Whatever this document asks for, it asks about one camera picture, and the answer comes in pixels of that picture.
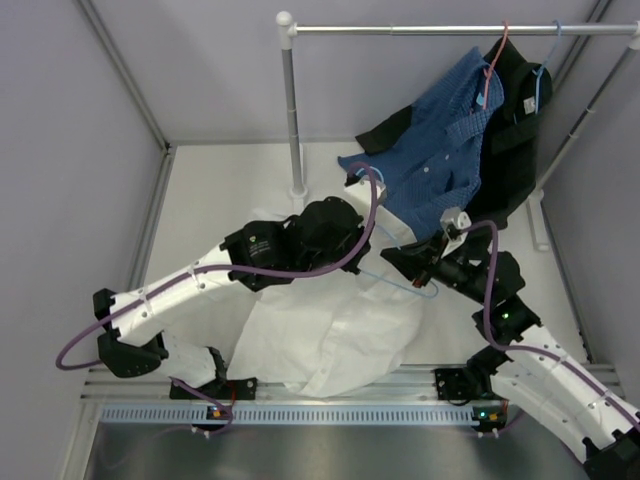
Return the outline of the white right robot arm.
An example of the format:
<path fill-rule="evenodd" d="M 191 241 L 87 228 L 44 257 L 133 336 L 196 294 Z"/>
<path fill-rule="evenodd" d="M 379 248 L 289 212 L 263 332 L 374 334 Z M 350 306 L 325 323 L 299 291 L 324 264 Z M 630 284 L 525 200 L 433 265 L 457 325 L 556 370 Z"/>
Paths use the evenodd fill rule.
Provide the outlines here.
<path fill-rule="evenodd" d="M 473 320 L 487 345 L 462 367 L 436 369 L 439 399 L 514 404 L 558 438 L 589 478 L 638 478 L 638 408 L 577 362 L 519 297 L 525 282 L 513 255 L 446 254 L 444 245 L 439 236 L 381 253 L 413 286 L 435 280 L 482 306 Z"/>

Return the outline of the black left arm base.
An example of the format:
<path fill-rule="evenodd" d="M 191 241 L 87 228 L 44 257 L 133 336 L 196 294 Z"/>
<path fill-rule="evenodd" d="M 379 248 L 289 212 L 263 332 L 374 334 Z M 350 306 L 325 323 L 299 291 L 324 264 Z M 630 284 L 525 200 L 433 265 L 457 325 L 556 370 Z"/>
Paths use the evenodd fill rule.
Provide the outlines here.
<path fill-rule="evenodd" d="M 258 381 L 256 378 L 223 380 L 214 379 L 200 387 L 188 384 L 171 383 L 169 398 L 171 400 L 202 400 L 206 396 L 216 401 L 241 400 L 251 401 L 256 398 Z"/>

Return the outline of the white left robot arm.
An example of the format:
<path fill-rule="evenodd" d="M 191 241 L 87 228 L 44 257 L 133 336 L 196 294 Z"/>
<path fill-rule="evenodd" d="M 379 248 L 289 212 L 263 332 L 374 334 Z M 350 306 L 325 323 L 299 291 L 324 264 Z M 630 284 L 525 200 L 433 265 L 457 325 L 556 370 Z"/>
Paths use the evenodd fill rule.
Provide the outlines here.
<path fill-rule="evenodd" d="M 218 397 L 226 386 L 222 355 L 179 340 L 168 328 L 215 309 L 227 297 L 320 276 L 333 264 L 356 273 L 370 249 L 363 222 L 351 204 L 330 196 L 284 220 L 251 221 L 202 258 L 150 285 L 96 293 L 95 314 L 110 320 L 97 339 L 100 361 L 118 378 L 158 373 L 181 380 L 203 398 Z"/>

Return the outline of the light blue hanger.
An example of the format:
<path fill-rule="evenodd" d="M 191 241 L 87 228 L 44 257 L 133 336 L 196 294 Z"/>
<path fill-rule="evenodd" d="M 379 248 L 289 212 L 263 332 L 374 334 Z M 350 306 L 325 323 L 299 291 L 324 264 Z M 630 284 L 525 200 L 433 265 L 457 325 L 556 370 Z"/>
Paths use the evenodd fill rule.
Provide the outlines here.
<path fill-rule="evenodd" d="M 354 176 L 359 183 L 363 183 L 364 180 L 371 180 L 371 179 L 379 181 L 380 183 L 384 182 L 384 175 L 382 174 L 382 172 L 378 168 L 371 167 L 371 171 L 373 172 L 373 175 L 369 175 L 366 172 L 365 168 L 358 168 L 354 172 L 350 172 L 350 175 Z M 377 229 L 379 232 L 383 233 L 388 238 L 388 240 L 391 242 L 393 248 L 395 248 L 395 249 L 399 249 L 400 248 L 399 239 L 392 232 L 390 232 L 388 229 L 386 229 L 382 224 L 380 224 L 379 222 L 376 222 L 375 229 Z M 427 294 L 427 293 L 424 293 L 423 291 L 421 291 L 419 287 L 410 287 L 410 286 L 405 285 L 405 284 L 400 284 L 398 282 L 394 282 L 394 281 L 389 280 L 388 278 L 386 278 L 384 275 L 376 274 L 376 273 L 373 273 L 373 272 L 370 272 L 370 271 L 367 271 L 367 270 L 364 270 L 364 269 L 361 269 L 360 273 L 362 275 L 366 275 L 367 277 L 373 278 L 373 279 L 375 279 L 377 281 L 381 281 L 381 282 L 384 282 L 384 283 L 386 283 L 388 285 L 391 285 L 396 289 L 405 291 L 405 292 L 413 294 L 413 295 L 420 296 L 420 297 L 425 298 L 425 299 L 434 299 L 439 294 L 439 287 L 433 281 L 429 282 L 429 285 L 432 287 L 432 292 L 430 294 Z"/>

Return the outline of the white shirt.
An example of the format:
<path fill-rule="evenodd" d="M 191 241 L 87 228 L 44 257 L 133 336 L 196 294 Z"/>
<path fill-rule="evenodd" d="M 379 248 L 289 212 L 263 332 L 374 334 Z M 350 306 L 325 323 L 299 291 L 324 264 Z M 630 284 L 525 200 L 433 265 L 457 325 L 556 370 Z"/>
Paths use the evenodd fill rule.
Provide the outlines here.
<path fill-rule="evenodd" d="M 376 222 L 392 232 L 400 246 L 415 239 L 383 207 L 377 210 Z M 374 228 L 371 251 L 360 268 L 412 287 L 381 258 L 387 247 L 391 242 Z M 306 397 L 347 393 L 398 368 L 418 334 L 429 300 L 343 271 L 271 287 L 249 314 L 229 375 L 282 383 Z"/>

